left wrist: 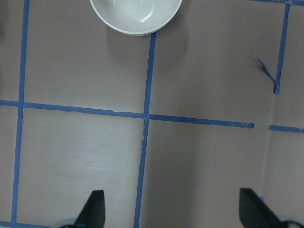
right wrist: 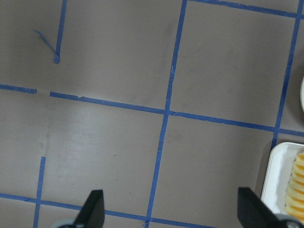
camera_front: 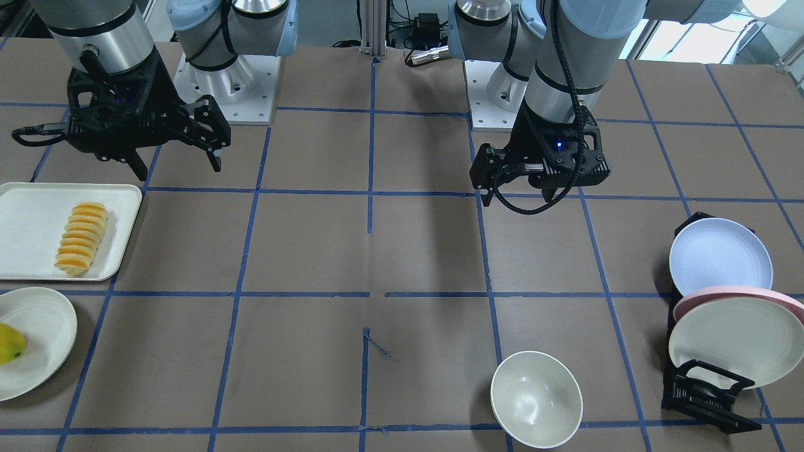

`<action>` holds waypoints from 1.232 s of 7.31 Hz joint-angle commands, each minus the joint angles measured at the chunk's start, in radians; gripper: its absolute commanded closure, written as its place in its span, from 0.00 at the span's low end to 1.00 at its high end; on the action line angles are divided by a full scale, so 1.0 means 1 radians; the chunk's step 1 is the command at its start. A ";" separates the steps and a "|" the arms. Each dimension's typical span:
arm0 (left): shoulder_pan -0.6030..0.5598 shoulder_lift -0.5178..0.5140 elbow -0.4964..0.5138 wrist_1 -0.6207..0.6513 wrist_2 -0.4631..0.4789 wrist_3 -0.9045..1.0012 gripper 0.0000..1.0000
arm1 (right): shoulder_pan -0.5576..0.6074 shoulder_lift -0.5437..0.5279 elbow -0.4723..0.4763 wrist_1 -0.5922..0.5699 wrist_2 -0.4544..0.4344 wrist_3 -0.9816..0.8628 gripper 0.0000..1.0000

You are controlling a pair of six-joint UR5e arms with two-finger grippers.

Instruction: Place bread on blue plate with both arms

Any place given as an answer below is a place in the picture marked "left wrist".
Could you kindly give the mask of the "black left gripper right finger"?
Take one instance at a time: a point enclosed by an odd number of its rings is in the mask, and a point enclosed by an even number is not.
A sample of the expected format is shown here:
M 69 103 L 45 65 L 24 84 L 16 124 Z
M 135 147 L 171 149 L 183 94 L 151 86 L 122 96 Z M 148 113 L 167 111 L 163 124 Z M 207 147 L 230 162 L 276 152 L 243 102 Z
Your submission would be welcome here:
M 274 228 L 281 221 L 250 188 L 239 191 L 239 219 L 245 228 Z

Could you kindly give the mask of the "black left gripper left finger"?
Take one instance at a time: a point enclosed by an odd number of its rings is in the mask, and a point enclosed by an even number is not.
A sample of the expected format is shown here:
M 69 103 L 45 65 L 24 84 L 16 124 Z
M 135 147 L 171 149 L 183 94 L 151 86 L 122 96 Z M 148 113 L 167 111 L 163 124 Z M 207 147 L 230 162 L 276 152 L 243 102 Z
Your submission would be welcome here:
M 103 190 L 92 191 L 75 221 L 76 228 L 103 228 L 105 225 L 105 196 Z

